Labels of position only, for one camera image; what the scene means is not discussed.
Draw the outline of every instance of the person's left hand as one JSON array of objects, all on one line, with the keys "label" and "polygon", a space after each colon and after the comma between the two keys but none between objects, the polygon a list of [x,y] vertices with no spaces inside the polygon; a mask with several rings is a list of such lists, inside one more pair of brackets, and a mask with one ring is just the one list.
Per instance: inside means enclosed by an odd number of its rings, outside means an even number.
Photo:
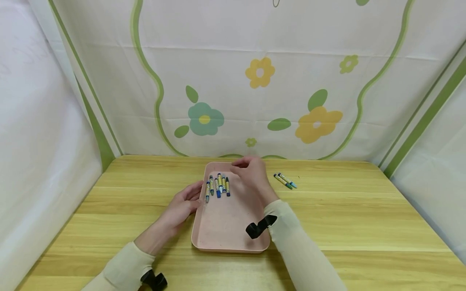
[{"label": "person's left hand", "polygon": [[155,256],[163,245],[181,228],[183,222],[201,205],[199,200],[203,181],[198,181],[178,192],[162,215],[135,240],[143,252]]}]

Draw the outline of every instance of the tabletop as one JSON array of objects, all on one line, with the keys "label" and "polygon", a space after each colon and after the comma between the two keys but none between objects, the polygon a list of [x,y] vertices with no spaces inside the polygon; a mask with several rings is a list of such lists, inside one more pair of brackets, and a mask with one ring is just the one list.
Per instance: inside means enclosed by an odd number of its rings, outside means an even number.
[{"label": "tabletop", "polygon": [[[76,291],[202,179],[207,157],[122,156],[17,290]],[[375,165],[266,160],[269,180],[349,290],[466,290],[466,268]],[[282,172],[298,185],[273,178]],[[294,290],[273,243],[261,254],[207,253],[191,244],[194,217],[154,263],[168,290]]]}]

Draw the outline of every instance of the green leaf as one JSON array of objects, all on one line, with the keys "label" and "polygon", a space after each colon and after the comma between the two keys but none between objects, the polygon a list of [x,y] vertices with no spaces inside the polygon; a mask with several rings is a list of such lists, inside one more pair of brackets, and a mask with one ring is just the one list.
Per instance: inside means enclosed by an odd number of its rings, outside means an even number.
[{"label": "green leaf", "polygon": [[287,129],[291,126],[291,122],[286,118],[277,118],[272,120],[268,125],[268,130],[279,131]]},{"label": "green leaf", "polygon": [[367,2],[369,2],[369,0],[356,0],[356,3],[359,5],[359,6],[364,6],[367,4]]},{"label": "green leaf", "polygon": [[311,112],[316,107],[322,106],[325,103],[325,100],[327,100],[327,94],[328,92],[325,89],[320,89],[312,94],[308,102],[309,112]]},{"label": "green leaf", "polygon": [[191,86],[186,86],[186,96],[188,96],[192,103],[196,103],[199,99],[198,93]]},{"label": "green leaf", "polygon": [[189,131],[189,126],[187,125],[182,125],[180,126],[179,128],[177,128],[175,130],[175,136],[177,138],[182,138],[183,136],[185,136]]}]

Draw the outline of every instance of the pink tray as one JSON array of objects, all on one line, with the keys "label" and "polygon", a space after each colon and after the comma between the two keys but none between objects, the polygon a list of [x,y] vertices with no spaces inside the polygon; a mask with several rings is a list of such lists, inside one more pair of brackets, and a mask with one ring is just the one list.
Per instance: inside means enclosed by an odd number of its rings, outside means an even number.
[{"label": "pink tray", "polygon": [[[256,195],[250,193],[241,179],[230,172],[229,162],[210,162],[204,172],[201,191],[202,205],[196,211],[192,227],[192,244],[203,251],[261,253],[270,245],[270,235],[264,231],[260,237],[251,239],[246,227],[264,218],[264,206]],[[222,173],[230,180],[230,197],[214,193],[209,203],[206,199],[206,183],[209,176]]]}]

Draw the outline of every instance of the person's right hand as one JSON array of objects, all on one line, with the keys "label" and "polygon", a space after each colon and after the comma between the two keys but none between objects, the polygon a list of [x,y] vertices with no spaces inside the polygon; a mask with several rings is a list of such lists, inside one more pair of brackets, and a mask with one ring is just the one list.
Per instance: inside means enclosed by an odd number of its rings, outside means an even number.
[{"label": "person's right hand", "polygon": [[268,181],[265,162],[261,158],[244,156],[232,163],[230,171],[237,174],[249,189],[256,192],[264,206],[279,199]]}]

